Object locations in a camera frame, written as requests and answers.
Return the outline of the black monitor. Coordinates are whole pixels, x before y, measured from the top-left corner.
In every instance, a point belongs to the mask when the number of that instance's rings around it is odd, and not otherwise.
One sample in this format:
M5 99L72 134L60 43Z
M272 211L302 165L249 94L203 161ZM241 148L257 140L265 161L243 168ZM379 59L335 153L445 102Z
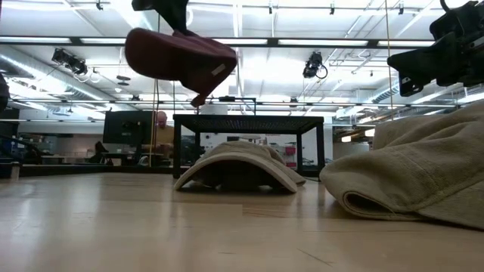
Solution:
M105 114L105 144L143 145L151 142L152 113L148 111L110 111Z

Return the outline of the light beige baseball cap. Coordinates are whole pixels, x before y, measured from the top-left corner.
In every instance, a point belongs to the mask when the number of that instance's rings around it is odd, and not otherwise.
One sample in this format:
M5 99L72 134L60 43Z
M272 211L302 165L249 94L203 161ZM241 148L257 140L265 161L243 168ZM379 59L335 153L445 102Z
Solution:
M204 153L174 184L181 190L194 182L224 190L256 190L260 187L296 193L306 179L286 166L277 151L246 141L222 143Z

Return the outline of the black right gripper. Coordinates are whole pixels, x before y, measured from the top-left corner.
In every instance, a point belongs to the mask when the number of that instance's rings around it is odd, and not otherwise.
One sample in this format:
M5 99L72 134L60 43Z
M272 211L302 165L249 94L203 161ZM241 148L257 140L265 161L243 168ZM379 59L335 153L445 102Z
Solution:
M399 94L410 97L432 80L439 86L484 82L484 23L439 23L440 38L420 48L387 59L399 72Z

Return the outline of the black aluminium table frame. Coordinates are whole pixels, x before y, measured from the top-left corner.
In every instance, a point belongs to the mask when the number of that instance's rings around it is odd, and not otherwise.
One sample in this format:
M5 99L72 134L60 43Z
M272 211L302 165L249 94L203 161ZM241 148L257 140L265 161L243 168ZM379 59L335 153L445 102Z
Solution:
M80 175L94 173L130 173L130 174L165 174L172 175L173 167L150 168L144 166L110 165L21 165L18 163L0 163L0 179L9 178L12 168L18 167L20 177Z

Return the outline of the black frame LED light bar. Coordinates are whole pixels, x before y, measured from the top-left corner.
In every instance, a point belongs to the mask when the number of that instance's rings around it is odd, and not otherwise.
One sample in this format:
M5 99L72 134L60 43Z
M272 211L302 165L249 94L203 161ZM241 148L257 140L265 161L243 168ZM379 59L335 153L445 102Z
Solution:
M395 49L415 49L430 46L432 40L408 39L302 39L302 38L214 38L215 41L237 48L370 48L390 46ZM71 45L112 46L124 45L122 37L62 37L62 36L0 36L0 45Z
M182 105L182 106L192 106L189 101L182 100L67 100L67 99L20 99L20 98L10 98L9 102L15 103L37 103L37 104L119 104L119 105ZM464 104L370 104L370 103L321 103L321 102L260 102L257 100L249 100L248 102L243 102L242 100L234 101L219 101L219 100L209 100L206 104L226 104L231 106L273 106L273 107L364 107L364 108L460 108L464 107Z

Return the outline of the small shelf with red bins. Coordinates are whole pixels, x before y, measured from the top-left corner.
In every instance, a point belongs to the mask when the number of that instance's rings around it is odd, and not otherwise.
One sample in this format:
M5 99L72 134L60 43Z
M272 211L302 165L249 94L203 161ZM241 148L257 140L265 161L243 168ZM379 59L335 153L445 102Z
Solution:
M295 146L285 147L283 157L287 167L297 169L297 151Z

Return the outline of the silver ceiling air duct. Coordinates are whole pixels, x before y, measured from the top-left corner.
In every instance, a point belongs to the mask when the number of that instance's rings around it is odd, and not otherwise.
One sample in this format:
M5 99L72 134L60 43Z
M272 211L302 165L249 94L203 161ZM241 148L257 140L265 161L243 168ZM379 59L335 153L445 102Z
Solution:
M399 81L397 79L393 81L391 84L384 85L383 87L378 88L374 92L374 96L371 98L371 102L373 104L378 104L381 101L386 100L398 93L399 93Z

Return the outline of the black mesh rack table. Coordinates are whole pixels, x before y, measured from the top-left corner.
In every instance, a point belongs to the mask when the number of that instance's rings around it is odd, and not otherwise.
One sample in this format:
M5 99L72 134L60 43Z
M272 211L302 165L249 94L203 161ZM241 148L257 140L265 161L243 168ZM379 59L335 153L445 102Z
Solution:
M196 147L200 146L202 133L240 134L289 134L296 136L296 171L308 177L316 177L325 167L324 118L314 116L223 116L175 114L172 176L179 178L181 170L182 127L195 133ZM303 167L302 135L316 130L316 170Z

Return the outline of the maroon baseball cap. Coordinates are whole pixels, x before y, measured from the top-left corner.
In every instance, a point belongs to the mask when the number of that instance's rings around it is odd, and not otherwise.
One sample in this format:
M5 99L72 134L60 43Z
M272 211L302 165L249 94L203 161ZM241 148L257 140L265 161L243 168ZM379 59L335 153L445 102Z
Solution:
M138 74L177 81L197 96L193 107L205 104L207 97L237 66L237 54L214 39L175 31L172 35L135 28L126 36L125 56Z

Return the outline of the olive khaki baseball cap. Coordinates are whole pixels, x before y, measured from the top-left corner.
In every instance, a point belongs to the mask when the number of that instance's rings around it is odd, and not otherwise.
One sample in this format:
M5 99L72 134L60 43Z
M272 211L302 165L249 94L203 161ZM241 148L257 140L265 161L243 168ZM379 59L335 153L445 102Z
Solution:
M371 151L333 161L320 179L359 217L484 230L484 100L379 124Z

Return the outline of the person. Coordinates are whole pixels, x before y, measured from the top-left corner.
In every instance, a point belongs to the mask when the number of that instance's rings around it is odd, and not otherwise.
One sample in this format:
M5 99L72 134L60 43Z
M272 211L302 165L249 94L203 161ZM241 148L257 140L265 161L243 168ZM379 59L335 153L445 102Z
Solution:
M142 146L142 150L146 155L140 158L138 164L151 167L169 166L171 164L175 133L174 128L167 125L165 112L157 111L153 130L150 143Z

